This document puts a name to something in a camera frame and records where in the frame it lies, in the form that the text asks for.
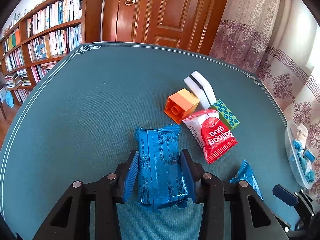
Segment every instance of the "floral curtain pattern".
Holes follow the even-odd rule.
[[[320,203],[319,52],[320,27],[301,0],[228,0],[209,55],[255,73],[286,119],[307,127]]]

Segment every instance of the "wooden floor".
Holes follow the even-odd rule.
[[[12,123],[12,120],[20,108],[20,106],[16,106],[16,105],[13,106],[13,108],[10,108],[9,106],[7,106],[5,101],[2,103],[2,105],[4,108],[5,115],[7,117],[7,120],[4,120],[2,112],[0,111],[0,148],[2,147],[5,135],[7,134],[7,131],[10,127],[10,124]]]

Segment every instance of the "teal tablecloth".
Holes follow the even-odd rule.
[[[223,180],[243,159],[252,166],[265,203],[294,224],[298,215],[272,195],[295,182],[284,147],[286,121],[260,81],[234,66],[183,50],[136,43],[83,44],[52,69],[18,111],[0,153],[1,214],[13,232],[33,238],[48,212],[74,180],[96,181],[137,148],[135,128],[173,123],[163,113],[167,97],[186,87],[198,70],[240,120],[238,144],[208,165],[185,125],[180,150]],[[132,200],[118,205],[123,240],[198,238],[202,205],[189,201],[162,214]],[[226,209],[226,239],[229,217]]]

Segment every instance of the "black stripe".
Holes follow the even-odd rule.
[[[210,100],[209,100],[206,92],[204,91],[203,86],[193,77],[193,75],[189,75],[189,77],[190,77],[190,78],[196,83],[196,85],[204,92],[204,94],[205,94],[205,96],[206,96],[206,98],[207,98],[207,100],[208,100],[209,105],[211,105]]]

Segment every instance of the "orange toy block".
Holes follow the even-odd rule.
[[[182,119],[195,111],[199,102],[197,97],[184,88],[168,97],[164,113],[177,124],[181,124]]]

